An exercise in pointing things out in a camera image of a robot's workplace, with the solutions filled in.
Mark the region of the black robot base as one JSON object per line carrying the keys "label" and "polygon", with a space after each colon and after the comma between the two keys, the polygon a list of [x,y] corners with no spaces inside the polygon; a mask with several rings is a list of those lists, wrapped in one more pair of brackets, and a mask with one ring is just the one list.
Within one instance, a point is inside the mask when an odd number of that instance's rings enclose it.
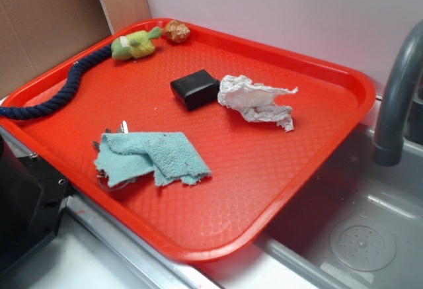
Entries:
{"label": "black robot base", "polygon": [[1,138],[1,274],[56,237],[68,190],[45,159],[17,157]]}

